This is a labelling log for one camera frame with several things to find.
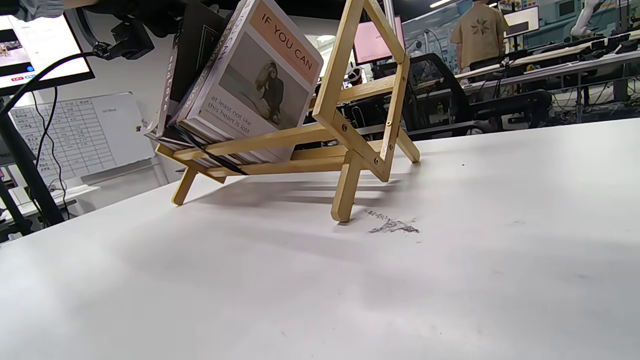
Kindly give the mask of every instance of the wooden book stand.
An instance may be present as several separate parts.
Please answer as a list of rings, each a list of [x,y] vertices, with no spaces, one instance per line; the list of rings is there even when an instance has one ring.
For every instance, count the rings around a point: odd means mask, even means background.
[[[396,59],[397,72],[393,76],[342,90],[342,81],[362,8],[373,20]],[[327,66],[327,75],[316,101],[312,100],[313,117],[318,123],[252,138],[216,143],[208,145],[205,149],[213,155],[228,155],[337,139],[341,145],[294,151],[291,160],[285,163],[245,165],[241,166],[241,169],[250,175],[340,171],[331,216],[336,221],[347,222],[351,217],[361,170],[368,169],[380,181],[387,182],[391,174],[396,143],[412,162],[420,161],[420,151],[400,127],[409,66],[409,56],[392,31],[377,0],[346,0],[335,46]],[[388,92],[392,95],[382,140],[366,142],[349,121],[336,110],[336,104]],[[176,205],[182,205],[184,202],[197,173],[221,183],[227,176],[240,175],[224,167],[205,168],[196,163],[194,159],[207,157],[204,152],[196,148],[174,152],[164,145],[158,145],[156,151],[187,167],[173,196],[173,203]]]

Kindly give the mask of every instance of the book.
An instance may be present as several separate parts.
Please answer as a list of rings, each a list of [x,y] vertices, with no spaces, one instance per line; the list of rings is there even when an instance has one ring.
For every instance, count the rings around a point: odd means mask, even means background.
[[[146,126],[148,137],[163,137],[167,122],[209,61],[226,26],[227,19],[199,1],[187,3],[180,31],[173,38],[162,103],[157,117]]]
[[[172,123],[215,142],[301,126],[323,59],[274,0],[244,0]],[[291,158],[293,147],[241,154]]]

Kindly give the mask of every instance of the black book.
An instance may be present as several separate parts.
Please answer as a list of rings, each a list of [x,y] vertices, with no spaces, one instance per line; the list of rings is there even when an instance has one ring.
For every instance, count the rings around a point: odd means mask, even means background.
[[[156,141],[166,137],[174,144],[183,143],[173,131],[167,131],[166,126],[209,61],[227,21],[197,0],[186,5],[181,29],[173,38],[158,116],[146,126],[145,135]]]

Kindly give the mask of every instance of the ceiling light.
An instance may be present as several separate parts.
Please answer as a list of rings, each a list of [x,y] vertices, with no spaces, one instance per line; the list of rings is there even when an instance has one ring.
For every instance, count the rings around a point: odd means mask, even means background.
[[[329,40],[333,40],[335,38],[335,36],[333,35],[321,35],[318,37],[318,41],[329,41]]]
[[[442,4],[448,3],[449,1],[452,1],[452,0],[439,0],[439,1],[436,1],[435,3],[429,5],[429,7],[430,8],[436,8],[436,7],[438,7],[438,6],[442,5]]]

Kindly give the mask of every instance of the beige t-shirt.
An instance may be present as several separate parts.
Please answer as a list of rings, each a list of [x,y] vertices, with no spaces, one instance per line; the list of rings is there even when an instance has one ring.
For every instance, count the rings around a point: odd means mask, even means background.
[[[499,34],[504,34],[509,26],[500,11],[489,6],[472,6],[460,17],[451,33],[451,42],[462,44],[462,64],[469,64],[500,55],[503,46],[499,44]]]

